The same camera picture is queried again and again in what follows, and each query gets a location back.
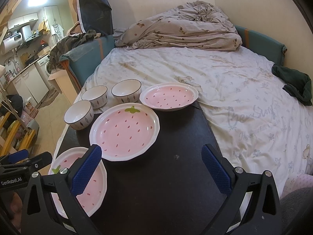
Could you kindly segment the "pink strawberry plate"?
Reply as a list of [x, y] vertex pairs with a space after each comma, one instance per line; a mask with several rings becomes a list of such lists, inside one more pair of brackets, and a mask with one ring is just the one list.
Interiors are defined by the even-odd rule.
[[[63, 168], [69, 168], [76, 159], [87, 151], [85, 147], [73, 147], [52, 161], [48, 174], [56, 174]], [[88, 217], [91, 217], [102, 205], [107, 191], [107, 172], [102, 161], [98, 164], [83, 194], [76, 198]]]
[[198, 91], [184, 83], [161, 83], [144, 90], [139, 99], [151, 109], [176, 111], [193, 104], [198, 99]]
[[160, 131], [157, 114], [139, 103], [125, 103], [102, 113], [93, 123], [89, 141], [108, 161], [128, 161], [144, 154]]

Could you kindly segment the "white bowl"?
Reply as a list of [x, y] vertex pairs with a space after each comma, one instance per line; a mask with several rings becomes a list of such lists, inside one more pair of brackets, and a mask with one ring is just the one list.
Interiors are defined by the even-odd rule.
[[82, 94], [81, 99], [89, 101], [93, 109], [99, 109], [108, 102], [108, 88], [105, 85], [98, 85], [88, 89]]
[[87, 128], [94, 119], [94, 110], [90, 101], [81, 100], [74, 103], [64, 114], [64, 121], [74, 130]]
[[135, 103], [141, 92], [142, 84], [137, 79], [123, 80], [112, 87], [112, 95], [119, 103]]

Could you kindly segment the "white kitchen cabinet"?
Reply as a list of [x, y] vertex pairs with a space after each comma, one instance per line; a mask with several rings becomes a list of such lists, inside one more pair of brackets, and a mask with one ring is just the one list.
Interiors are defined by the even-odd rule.
[[23, 69], [4, 87], [7, 94], [19, 94], [24, 102], [29, 101], [34, 107], [41, 104], [43, 98], [49, 92], [36, 69], [35, 62]]

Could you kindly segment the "wooden bedside cabinet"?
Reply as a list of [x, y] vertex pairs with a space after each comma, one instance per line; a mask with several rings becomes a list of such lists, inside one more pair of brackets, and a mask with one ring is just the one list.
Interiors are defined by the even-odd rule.
[[59, 70], [56, 73], [50, 74], [48, 82], [62, 93], [71, 105], [80, 100], [78, 92], [75, 90], [74, 85], [65, 70]]

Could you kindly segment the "black tray board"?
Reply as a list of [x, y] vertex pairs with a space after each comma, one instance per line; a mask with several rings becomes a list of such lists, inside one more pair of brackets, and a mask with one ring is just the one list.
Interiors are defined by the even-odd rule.
[[144, 154], [103, 161], [108, 189], [91, 216], [102, 234], [200, 234], [226, 198], [201, 158], [217, 142], [200, 104], [157, 115], [160, 131]]

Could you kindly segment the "white floral bed sheet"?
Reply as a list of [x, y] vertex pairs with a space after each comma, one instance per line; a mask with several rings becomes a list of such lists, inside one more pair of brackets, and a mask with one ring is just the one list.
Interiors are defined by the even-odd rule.
[[83, 84], [109, 88], [138, 79], [143, 88], [189, 84], [224, 157], [247, 172], [273, 172], [280, 197], [312, 176], [312, 107], [283, 90], [273, 63], [247, 48], [219, 52], [161, 47], [113, 49]]

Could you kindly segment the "washing machine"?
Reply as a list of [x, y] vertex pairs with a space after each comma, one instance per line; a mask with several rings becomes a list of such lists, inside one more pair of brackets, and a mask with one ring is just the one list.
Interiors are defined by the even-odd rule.
[[38, 59], [38, 61], [35, 62], [35, 66], [36, 66], [36, 69], [39, 72], [42, 80], [44, 81], [45, 85], [50, 90], [53, 88], [53, 86], [48, 81], [48, 78], [50, 76], [50, 73], [48, 72], [48, 62], [49, 62], [49, 55], [45, 55], [42, 58]]

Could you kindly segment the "water heater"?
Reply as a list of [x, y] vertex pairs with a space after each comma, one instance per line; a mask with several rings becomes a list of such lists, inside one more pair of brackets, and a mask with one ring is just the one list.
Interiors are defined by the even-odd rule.
[[1, 43], [1, 55], [5, 55], [23, 44], [23, 36], [20, 32], [4, 39]]

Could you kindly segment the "camouflage jacket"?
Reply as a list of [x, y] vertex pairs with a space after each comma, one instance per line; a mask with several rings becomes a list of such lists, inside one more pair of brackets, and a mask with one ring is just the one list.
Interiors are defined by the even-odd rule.
[[49, 62], [48, 69], [54, 73], [58, 70], [62, 70], [63, 67], [60, 64], [60, 57], [69, 52], [70, 50], [87, 43], [89, 41], [93, 41], [94, 39], [100, 38], [101, 33], [97, 33], [95, 30], [89, 30], [86, 33], [75, 33], [68, 35], [58, 41], [56, 45], [52, 48], [49, 53]]

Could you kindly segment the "dark green cloth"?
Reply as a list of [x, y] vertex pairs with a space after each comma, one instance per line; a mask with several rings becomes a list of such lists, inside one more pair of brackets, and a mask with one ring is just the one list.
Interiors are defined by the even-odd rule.
[[274, 64], [272, 73], [285, 85], [283, 90], [305, 106], [312, 106], [312, 80], [308, 74]]

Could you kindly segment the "beige patterned duvet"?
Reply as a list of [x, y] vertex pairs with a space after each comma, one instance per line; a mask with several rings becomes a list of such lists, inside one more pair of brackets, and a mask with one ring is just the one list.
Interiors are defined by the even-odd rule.
[[195, 1], [132, 24], [115, 45], [128, 49], [187, 47], [235, 51], [242, 45], [242, 38], [219, 7]]

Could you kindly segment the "teal bed frame padding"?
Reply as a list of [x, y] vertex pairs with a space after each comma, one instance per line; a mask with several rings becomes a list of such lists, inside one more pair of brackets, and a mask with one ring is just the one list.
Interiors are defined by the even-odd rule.
[[[247, 49], [266, 57], [275, 64], [284, 65], [286, 45], [279, 41], [241, 26], [235, 26], [239, 36], [242, 38], [242, 45]], [[105, 36], [88, 41], [78, 47], [71, 49], [63, 54], [59, 61], [63, 69], [67, 71], [76, 93], [82, 89], [87, 78], [93, 74], [96, 67], [102, 60], [115, 48], [115, 40], [119, 32], [113, 36]]]

